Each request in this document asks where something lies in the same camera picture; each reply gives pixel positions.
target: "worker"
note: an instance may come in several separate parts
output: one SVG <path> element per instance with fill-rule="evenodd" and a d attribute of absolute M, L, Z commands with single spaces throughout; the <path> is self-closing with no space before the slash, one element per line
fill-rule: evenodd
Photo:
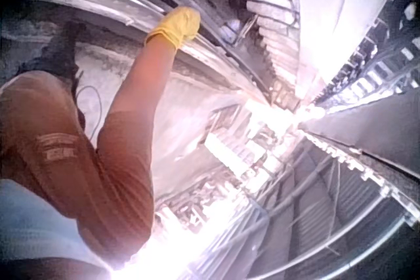
<path fill-rule="evenodd" d="M 156 106 L 177 49 L 199 26 L 198 12 L 178 7 L 147 35 L 96 150 L 75 104 L 83 25 L 66 24 L 1 88 L 0 278 L 109 279 L 145 244 Z"/>

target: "metal structure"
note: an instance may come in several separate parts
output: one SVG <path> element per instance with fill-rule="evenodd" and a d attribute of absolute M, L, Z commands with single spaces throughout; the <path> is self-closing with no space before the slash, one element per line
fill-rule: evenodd
<path fill-rule="evenodd" d="M 392 257 L 378 253 L 386 247 L 412 251 L 414 262 L 420 257 L 418 247 L 410 248 L 420 219 L 420 29 L 413 0 L 34 1 L 142 32 L 171 7 L 195 7 L 202 29 L 182 47 L 184 55 L 217 71 L 224 90 L 291 111 L 323 87 L 315 56 L 331 61 L 335 75 L 351 55 L 315 99 L 329 115 L 301 125 L 306 139 L 287 167 L 250 196 L 182 279 L 369 279 L 375 266 L 390 265 Z M 213 111 L 204 137 L 228 129 L 238 108 Z M 187 220 L 182 201 L 172 206 Z M 375 266 L 366 260 L 372 256 Z"/>
<path fill-rule="evenodd" d="M 417 206 L 401 203 L 390 192 L 396 190 L 365 182 L 360 164 L 308 137 L 317 145 L 303 140 L 289 167 L 265 184 L 180 279 L 364 279 L 374 265 L 350 267 L 420 220 L 410 211 Z M 418 240 L 415 232 L 408 237 Z"/>
<path fill-rule="evenodd" d="M 388 0 L 348 62 L 314 103 L 338 111 L 420 85 L 420 29 L 413 0 Z"/>

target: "yellow glove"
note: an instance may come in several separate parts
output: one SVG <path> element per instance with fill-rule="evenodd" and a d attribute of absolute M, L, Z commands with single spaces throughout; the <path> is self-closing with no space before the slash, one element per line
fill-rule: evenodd
<path fill-rule="evenodd" d="M 186 39 L 193 39 L 200 27 L 200 14 L 189 7 L 177 7 L 168 13 L 146 37 L 147 43 L 153 36 L 162 34 L 179 49 Z"/>

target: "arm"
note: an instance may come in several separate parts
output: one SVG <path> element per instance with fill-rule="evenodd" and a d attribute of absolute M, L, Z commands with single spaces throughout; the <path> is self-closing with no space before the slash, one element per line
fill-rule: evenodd
<path fill-rule="evenodd" d="M 154 116 L 175 53 L 185 39 L 195 37 L 199 26 L 200 15 L 191 8 L 178 7 L 170 12 L 147 36 L 145 47 L 114 98 L 110 114 L 135 111 L 141 116 Z"/>
<path fill-rule="evenodd" d="M 147 36 L 99 133 L 96 154 L 102 187 L 98 189 L 105 192 L 108 202 L 106 213 L 90 233 L 98 239 L 96 251 L 113 265 L 130 259 L 150 236 L 154 114 L 175 53 L 185 39 L 195 36 L 199 24 L 196 11 L 177 8 Z"/>
<path fill-rule="evenodd" d="M 109 114 L 131 111 L 141 112 L 147 117 L 154 116 L 175 53 L 175 47 L 164 36 L 158 34 L 151 38 L 119 88 Z"/>

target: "work glove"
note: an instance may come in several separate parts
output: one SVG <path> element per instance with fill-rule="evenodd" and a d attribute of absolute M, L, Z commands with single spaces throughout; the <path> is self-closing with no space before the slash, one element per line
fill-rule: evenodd
<path fill-rule="evenodd" d="M 146 37 L 147 43 L 153 36 L 162 34 L 176 49 L 179 49 L 186 39 L 193 39 L 200 27 L 200 13 L 193 8 L 177 7 L 168 13 L 159 25 Z"/>

